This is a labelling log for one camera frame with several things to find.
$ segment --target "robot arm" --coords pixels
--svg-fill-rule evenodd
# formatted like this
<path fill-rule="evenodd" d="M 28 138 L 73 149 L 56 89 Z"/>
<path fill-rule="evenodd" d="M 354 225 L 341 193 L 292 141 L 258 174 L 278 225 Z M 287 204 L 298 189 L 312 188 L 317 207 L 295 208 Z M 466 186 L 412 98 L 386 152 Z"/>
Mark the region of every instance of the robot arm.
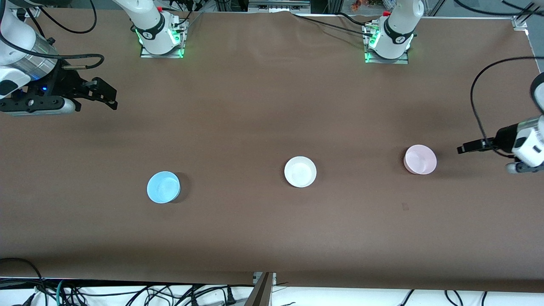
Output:
<path fill-rule="evenodd" d="M 506 165 L 509 173 L 544 170 L 544 73 L 530 86 L 533 102 L 543 114 L 518 124 L 503 127 L 495 137 L 474 140 L 457 148 L 458 154 L 474 151 L 502 150 L 513 154 L 516 162 Z"/>
<path fill-rule="evenodd" d="M 58 57 L 57 50 L 45 38 L 17 19 L 6 8 L 5 0 L 0 0 L 0 4 L 0 31 L 7 42 L 55 57 L 35 56 L 0 42 L 0 111 L 11 115 L 78 112 L 81 104 L 75 98 L 103 102 L 117 109 L 114 88 L 100 78 L 88 82 L 76 70 L 67 70 L 69 63 Z"/>
<path fill-rule="evenodd" d="M 153 0 L 113 0 L 130 17 L 143 47 L 151 54 L 170 52 L 181 42 L 180 18 L 155 7 Z"/>
<path fill-rule="evenodd" d="M 390 16 L 373 21 L 379 24 L 379 33 L 369 47 L 386 59 L 402 56 L 410 47 L 413 30 L 423 16 L 424 8 L 421 0 L 397 0 Z"/>

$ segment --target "white bowl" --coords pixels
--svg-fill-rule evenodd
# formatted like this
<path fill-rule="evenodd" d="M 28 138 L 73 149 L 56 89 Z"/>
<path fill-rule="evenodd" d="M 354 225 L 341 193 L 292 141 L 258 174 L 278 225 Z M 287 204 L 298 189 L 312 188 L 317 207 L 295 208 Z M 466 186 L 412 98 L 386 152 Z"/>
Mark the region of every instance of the white bowl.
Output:
<path fill-rule="evenodd" d="M 436 155 L 427 146 L 413 145 L 404 155 L 404 166 L 414 174 L 429 174 L 436 169 Z"/>
<path fill-rule="evenodd" d="M 317 175 L 316 165 L 311 159 L 304 156 L 291 158 L 285 165 L 283 172 L 289 184 L 299 188 L 311 185 Z"/>

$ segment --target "brown tablecloth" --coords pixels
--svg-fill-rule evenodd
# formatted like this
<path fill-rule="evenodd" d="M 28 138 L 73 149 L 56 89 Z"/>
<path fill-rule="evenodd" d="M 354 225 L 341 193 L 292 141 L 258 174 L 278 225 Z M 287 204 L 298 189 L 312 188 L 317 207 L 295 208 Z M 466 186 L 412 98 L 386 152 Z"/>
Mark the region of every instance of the brown tablecloth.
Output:
<path fill-rule="evenodd" d="M 52 14 L 92 22 L 90 10 Z M 1 256 L 47 277 L 233 284 L 276 271 L 290 285 L 544 288 L 542 175 L 456 152 L 481 138 L 474 76 L 531 54 L 510 21 L 423 19 L 409 65 L 366 64 L 356 34 L 289 13 L 204 14 L 183 59 L 140 59 L 123 11 L 99 11 L 86 35 L 39 21 L 60 53 L 105 55 L 80 74 L 115 87 L 119 109 L 1 116 Z M 490 135 L 538 114 L 537 73 L 528 60 L 482 77 Z M 413 144 L 437 154 L 431 175 L 404 169 Z M 310 187 L 283 177 L 297 155 L 317 165 Z M 147 197 L 162 170 L 182 174 L 184 201 Z"/>

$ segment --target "white floor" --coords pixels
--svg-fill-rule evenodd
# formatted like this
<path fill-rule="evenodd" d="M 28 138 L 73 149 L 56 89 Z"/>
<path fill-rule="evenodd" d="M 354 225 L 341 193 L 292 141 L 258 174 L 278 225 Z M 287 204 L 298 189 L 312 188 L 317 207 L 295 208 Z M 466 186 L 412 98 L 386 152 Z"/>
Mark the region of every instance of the white floor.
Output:
<path fill-rule="evenodd" d="M 142 286 L 129 287 L 90 287 L 82 292 L 94 294 L 107 294 L 117 292 L 138 291 Z M 172 286 L 174 295 L 181 295 L 190 286 Z M 247 298 L 251 292 L 250 287 L 235 287 L 232 289 L 236 300 Z M 32 289 L 0 290 L 0 306 L 12 306 L 22 304 L 32 293 Z M 274 287 L 272 294 L 272 306 L 284 306 L 295 302 L 294 306 L 398 306 L 404 300 L 408 290 L 397 289 L 340 289 L 340 288 L 311 288 L 311 287 Z M 459 291 L 465 306 L 481 306 L 483 292 Z M 455 295 L 450 291 L 450 298 L 457 302 Z M 147 294 L 140 295 L 132 306 L 142 306 Z M 88 306 L 125 306 L 132 295 L 111 297 L 87 297 Z M 199 298 L 199 306 L 210 305 L 223 301 L 224 296 L 220 290 L 211 292 Z M 45 305 L 44 295 L 39 293 L 32 302 L 32 306 Z M 55 306 L 55 300 L 50 298 L 49 305 Z M 168 306 L 169 303 L 160 298 L 151 300 L 149 306 Z M 406 306 L 452 306 L 444 297 L 441 290 L 416 290 Z M 486 306 L 542 306 L 544 305 L 544 293 L 506 293 L 489 292 L 485 300 Z"/>

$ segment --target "blue bowl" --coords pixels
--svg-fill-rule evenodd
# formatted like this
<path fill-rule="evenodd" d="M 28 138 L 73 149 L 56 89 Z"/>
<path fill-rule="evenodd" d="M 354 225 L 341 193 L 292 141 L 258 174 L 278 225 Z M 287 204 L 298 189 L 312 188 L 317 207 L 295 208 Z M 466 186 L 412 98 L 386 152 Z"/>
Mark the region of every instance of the blue bowl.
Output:
<path fill-rule="evenodd" d="M 172 172 L 162 171 L 149 179 L 147 196 L 159 204 L 173 201 L 181 191 L 179 178 Z"/>

